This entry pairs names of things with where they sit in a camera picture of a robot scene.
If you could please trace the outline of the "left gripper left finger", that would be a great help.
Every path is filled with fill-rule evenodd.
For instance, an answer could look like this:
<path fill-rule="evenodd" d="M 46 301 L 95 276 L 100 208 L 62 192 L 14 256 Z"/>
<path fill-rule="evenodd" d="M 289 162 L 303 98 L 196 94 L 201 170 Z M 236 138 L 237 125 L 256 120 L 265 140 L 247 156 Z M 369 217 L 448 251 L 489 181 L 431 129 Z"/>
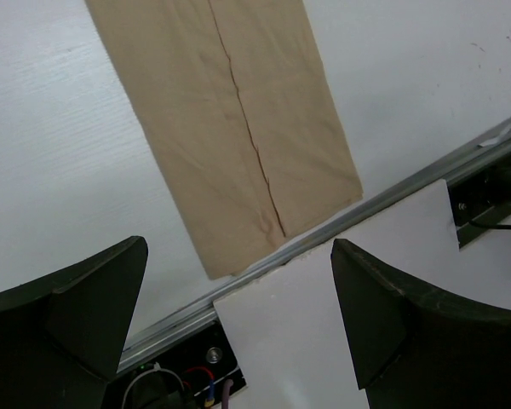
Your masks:
<path fill-rule="evenodd" d="M 146 270 L 132 236 L 0 292 L 0 408 L 99 408 Z"/>

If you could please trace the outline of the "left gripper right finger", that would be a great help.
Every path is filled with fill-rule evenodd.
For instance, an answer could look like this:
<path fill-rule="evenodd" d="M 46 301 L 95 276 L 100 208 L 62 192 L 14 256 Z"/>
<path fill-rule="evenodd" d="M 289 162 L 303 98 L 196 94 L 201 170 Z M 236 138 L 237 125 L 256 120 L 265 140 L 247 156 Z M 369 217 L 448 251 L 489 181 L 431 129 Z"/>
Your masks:
<path fill-rule="evenodd" d="M 458 296 L 346 239 L 331 266 L 372 408 L 511 408 L 511 310 Z"/>

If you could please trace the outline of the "beige t shirt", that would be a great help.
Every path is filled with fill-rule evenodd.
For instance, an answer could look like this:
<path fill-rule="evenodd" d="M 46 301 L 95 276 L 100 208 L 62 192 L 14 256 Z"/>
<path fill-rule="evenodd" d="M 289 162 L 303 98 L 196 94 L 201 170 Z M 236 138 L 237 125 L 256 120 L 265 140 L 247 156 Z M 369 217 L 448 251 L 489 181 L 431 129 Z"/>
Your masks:
<path fill-rule="evenodd" d="M 90 1 L 211 279 L 361 200 L 300 1 Z"/>

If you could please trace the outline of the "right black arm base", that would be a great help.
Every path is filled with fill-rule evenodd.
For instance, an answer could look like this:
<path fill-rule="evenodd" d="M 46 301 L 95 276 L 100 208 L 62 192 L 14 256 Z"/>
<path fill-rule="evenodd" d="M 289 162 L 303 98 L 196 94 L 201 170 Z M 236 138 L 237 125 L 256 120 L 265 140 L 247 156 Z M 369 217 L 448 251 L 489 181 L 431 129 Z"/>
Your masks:
<path fill-rule="evenodd" d="M 460 248 L 489 231 L 511 231 L 511 152 L 448 185 Z"/>

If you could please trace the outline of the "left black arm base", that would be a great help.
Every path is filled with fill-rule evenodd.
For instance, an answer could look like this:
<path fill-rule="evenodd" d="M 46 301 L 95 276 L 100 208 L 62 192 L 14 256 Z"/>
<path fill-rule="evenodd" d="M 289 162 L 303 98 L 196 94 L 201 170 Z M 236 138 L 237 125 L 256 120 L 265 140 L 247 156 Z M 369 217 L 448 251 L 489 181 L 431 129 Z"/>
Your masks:
<path fill-rule="evenodd" d="M 221 323 L 120 372 L 106 388 L 103 408 L 216 408 L 225 393 L 247 386 Z"/>

